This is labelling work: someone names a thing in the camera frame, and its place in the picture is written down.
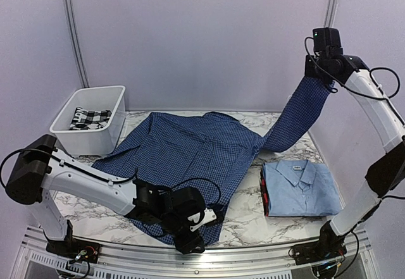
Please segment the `stack of folded clothes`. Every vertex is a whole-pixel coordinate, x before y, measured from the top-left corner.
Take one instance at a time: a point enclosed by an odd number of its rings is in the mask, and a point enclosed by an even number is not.
[[[266,216],[329,216],[341,210],[335,182],[323,163],[265,163],[261,193]]]

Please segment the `marble tabletop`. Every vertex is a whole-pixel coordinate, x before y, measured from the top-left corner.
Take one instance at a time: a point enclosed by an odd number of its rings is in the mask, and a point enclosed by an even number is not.
[[[129,112],[121,133],[122,141],[150,112]],[[200,111],[172,111],[175,115],[203,115]],[[252,131],[264,135],[276,122],[279,113],[225,112],[238,119]],[[79,161],[92,164],[98,157],[80,157]],[[322,162],[311,137],[306,133],[293,147],[283,153],[261,152],[253,161],[245,178],[233,195],[223,222],[220,240],[210,247],[237,247],[274,244],[315,237],[326,218],[265,217],[259,178],[264,162],[280,159],[308,159]],[[62,214],[73,224],[76,236],[123,244],[169,247],[138,230],[124,217],[96,203],[59,192],[55,202]]]

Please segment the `folded shirt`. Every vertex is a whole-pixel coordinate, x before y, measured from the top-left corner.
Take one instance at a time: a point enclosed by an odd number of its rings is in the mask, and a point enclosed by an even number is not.
[[[308,160],[265,163],[268,216],[328,216],[342,208],[327,166]]]
[[[107,125],[110,117],[110,110],[88,111],[77,107],[69,130],[102,129]]]

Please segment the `plastic bin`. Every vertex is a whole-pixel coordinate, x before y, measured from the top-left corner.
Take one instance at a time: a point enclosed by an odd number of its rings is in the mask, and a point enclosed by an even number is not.
[[[106,86],[80,89],[63,106],[49,131],[72,156],[105,156],[113,152],[125,121],[125,86]],[[77,107],[86,110],[110,110],[111,118],[104,128],[69,130]]]

